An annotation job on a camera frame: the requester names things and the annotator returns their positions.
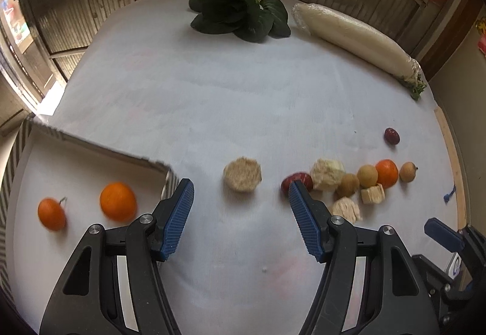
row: orange fruit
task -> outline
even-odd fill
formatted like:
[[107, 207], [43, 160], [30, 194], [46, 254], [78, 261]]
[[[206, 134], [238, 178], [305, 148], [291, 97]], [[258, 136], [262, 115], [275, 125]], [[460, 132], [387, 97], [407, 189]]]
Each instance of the orange fruit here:
[[44, 198], [37, 207], [37, 216], [48, 230], [59, 231], [66, 226], [66, 215], [59, 202], [53, 198]]
[[383, 188], [390, 188], [398, 180], [398, 168], [397, 165], [390, 159], [382, 159], [375, 165], [378, 171], [378, 184], [381, 184]]
[[137, 199], [127, 184], [111, 183], [101, 191], [100, 206], [106, 217], [125, 222], [135, 216]]

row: plastic wrap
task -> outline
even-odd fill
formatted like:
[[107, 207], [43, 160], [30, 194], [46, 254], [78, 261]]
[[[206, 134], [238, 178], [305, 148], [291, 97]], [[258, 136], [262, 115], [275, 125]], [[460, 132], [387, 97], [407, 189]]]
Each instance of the plastic wrap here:
[[367, 23], [323, 5], [298, 3], [292, 10], [297, 25], [351, 52], [395, 77], [417, 100], [424, 90], [422, 69], [387, 35]]

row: white tablecloth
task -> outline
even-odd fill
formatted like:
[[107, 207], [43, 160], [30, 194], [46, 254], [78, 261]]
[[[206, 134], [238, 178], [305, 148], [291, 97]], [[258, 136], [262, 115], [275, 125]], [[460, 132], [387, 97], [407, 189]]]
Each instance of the white tablecloth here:
[[[289, 12], [296, 2], [282, 1]], [[198, 33], [187, 4], [141, 0], [114, 13], [50, 120], [96, 143], [162, 160], [194, 182], [179, 248], [161, 270], [181, 332], [300, 331], [323, 266], [307, 253], [279, 187], [320, 157], [342, 160], [349, 172], [383, 158], [398, 167], [413, 161], [416, 180], [387, 190], [381, 205], [361, 205], [356, 226], [390, 224], [411, 254], [445, 267], [450, 253], [423, 233], [433, 216], [452, 228], [457, 223], [455, 198], [443, 201], [453, 175], [432, 92], [414, 102], [376, 67], [299, 33], [291, 17], [290, 38], [262, 44]], [[382, 138], [387, 127], [401, 137], [394, 149]], [[254, 194], [232, 193], [221, 181], [223, 167], [242, 155], [262, 166]], [[332, 204], [329, 195], [323, 199]], [[359, 265], [358, 282], [362, 277]], [[359, 301], [355, 292], [347, 327]]]

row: wooden strip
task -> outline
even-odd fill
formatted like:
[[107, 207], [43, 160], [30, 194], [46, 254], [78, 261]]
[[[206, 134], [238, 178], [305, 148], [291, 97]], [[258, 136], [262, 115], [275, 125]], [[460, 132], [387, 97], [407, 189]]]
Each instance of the wooden strip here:
[[449, 153], [450, 167], [453, 170], [454, 184], [456, 186], [456, 201], [457, 201], [457, 229], [461, 230], [466, 226], [466, 195], [464, 193], [464, 183], [462, 180], [461, 165], [457, 150], [455, 148], [452, 133], [450, 133], [449, 125], [447, 124], [446, 116], [442, 109], [438, 106], [433, 111], [436, 114], [437, 122], [440, 130], [444, 136], [447, 152]]

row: food item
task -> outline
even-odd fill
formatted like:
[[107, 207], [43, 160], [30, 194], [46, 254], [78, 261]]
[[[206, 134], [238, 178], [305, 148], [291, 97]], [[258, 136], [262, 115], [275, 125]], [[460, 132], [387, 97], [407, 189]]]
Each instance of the food item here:
[[341, 161], [322, 158], [314, 163], [310, 171], [314, 188], [320, 191], [334, 191], [345, 174]]
[[191, 27], [201, 33], [233, 32], [247, 42], [260, 42], [267, 35], [289, 37], [289, 15], [281, 0], [189, 0], [200, 14]]
[[386, 128], [383, 137], [392, 146], [396, 146], [398, 143], [400, 143], [400, 135], [393, 128]]
[[361, 220], [360, 208], [351, 199], [346, 197], [334, 202], [330, 212], [333, 216], [344, 217], [351, 224]]
[[137, 199], [127, 184], [116, 182], [108, 184], [100, 195], [101, 210], [111, 220], [125, 222], [137, 212]]
[[254, 159], [240, 157], [224, 167], [223, 176], [234, 191], [251, 192], [262, 181], [262, 169]]
[[339, 184], [336, 189], [336, 193], [340, 198], [343, 196], [353, 195], [357, 189], [360, 187], [360, 181], [358, 177], [353, 173], [346, 173], [341, 179], [341, 184]]
[[66, 226], [64, 209], [54, 198], [44, 198], [40, 201], [37, 216], [48, 230], [60, 231]]
[[377, 205], [385, 199], [385, 190], [381, 184], [361, 190], [361, 199], [366, 205]]
[[310, 177], [310, 174], [308, 173], [305, 173], [305, 172], [298, 172], [298, 173], [294, 173], [294, 174], [291, 174], [289, 177], [286, 177], [283, 181], [282, 181], [282, 184], [280, 186], [280, 188], [282, 189], [282, 192], [285, 194], [285, 196], [288, 196], [289, 195], [289, 187], [290, 187], [290, 183], [295, 181], [295, 180], [300, 180], [307, 191], [312, 191], [313, 188], [314, 188], [314, 183], [312, 181], [312, 177]]
[[384, 189], [390, 188], [398, 180], [398, 168], [397, 165], [390, 159], [382, 159], [375, 165], [378, 171], [378, 183], [383, 186]]
[[413, 162], [405, 162], [400, 169], [400, 179], [404, 183], [410, 183], [415, 179], [418, 167]]
[[373, 165], [361, 166], [357, 176], [363, 188], [372, 187], [378, 182], [378, 171]]
[[419, 63], [387, 35], [323, 5], [297, 3], [292, 9], [297, 25], [307, 33], [338, 45], [395, 77], [414, 100], [427, 86]]

